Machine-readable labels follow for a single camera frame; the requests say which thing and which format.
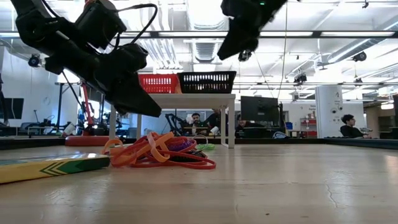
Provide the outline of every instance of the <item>table leg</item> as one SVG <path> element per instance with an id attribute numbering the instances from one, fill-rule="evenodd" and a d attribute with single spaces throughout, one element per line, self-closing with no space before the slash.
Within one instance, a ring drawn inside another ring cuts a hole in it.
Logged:
<path id="1" fill-rule="evenodd" d="M 220 130 L 221 130 L 221 144 L 223 145 L 223 146 L 225 146 L 225 147 L 228 147 L 227 145 L 226 145 L 226 142 L 225 142 L 225 132 L 226 132 L 226 130 L 225 130 L 225 122 L 226 122 L 226 120 L 225 120 L 225 107 L 223 106 L 222 108 L 221 108 L 221 127 L 219 127 L 220 128 Z"/>
<path id="2" fill-rule="evenodd" d="M 109 139 L 115 139 L 116 134 L 116 109 L 111 106 L 111 116 L 109 117 Z"/>
<path id="3" fill-rule="evenodd" d="M 137 114 L 137 140 L 141 138 L 142 115 Z"/>
<path id="4" fill-rule="evenodd" d="M 235 100 L 228 102 L 228 148 L 235 148 Z"/>

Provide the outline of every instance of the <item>black hair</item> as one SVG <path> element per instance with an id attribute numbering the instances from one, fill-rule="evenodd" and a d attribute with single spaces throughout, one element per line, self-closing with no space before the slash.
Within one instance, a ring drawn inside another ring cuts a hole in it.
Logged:
<path id="1" fill-rule="evenodd" d="M 341 118 L 341 121 L 342 121 L 343 123 L 347 124 L 347 121 L 349 121 L 349 120 L 351 120 L 351 119 L 353 119 L 353 118 L 354 118 L 353 115 L 351 115 L 351 114 L 346 114 L 346 115 L 344 115 L 344 116 Z"/>

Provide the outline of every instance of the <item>mat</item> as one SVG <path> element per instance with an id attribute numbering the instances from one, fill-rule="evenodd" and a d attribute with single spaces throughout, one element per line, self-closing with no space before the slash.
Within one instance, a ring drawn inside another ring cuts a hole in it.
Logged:
<path id="1" fill-rule="evenodd" d="M 109 166 L 108 156 L 94 153 L 0 160 L 0 184 L 74 174 Z"/>

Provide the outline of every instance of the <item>pile of rubber bands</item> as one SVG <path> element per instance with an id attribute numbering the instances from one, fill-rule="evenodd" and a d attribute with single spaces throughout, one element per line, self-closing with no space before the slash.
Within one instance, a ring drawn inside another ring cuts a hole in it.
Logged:
<path id="1" fill-rule="evenodd" d="M 124 147 L 118 139 L 109 140 L 102 154 L 111 156 L 114 167 L 160 167 L 181 166 L 191 169 L 214 169 L 216 162 L 196 149 L 197 142 L 185 136 L 174 137 L 173 133 L 158 135 L 150 133 L 133 145 Z"/>

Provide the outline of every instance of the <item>white table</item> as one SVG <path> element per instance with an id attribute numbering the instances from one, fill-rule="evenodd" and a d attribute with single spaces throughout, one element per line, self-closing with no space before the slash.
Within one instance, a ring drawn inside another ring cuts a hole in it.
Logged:
<path id="1" fill-rule="evenodd" d="M 235 147 L 235 94 L 150 94 L 152 99 L 162 109 L 221 109 L 221 114 L 225 114 L 228 108 L 228 145 L 225 135 L 225 116 L 221 116 L 221 144 L 233 149 Z M 137 139 L 141 137 L 142 115 L 137 116 Z"/>

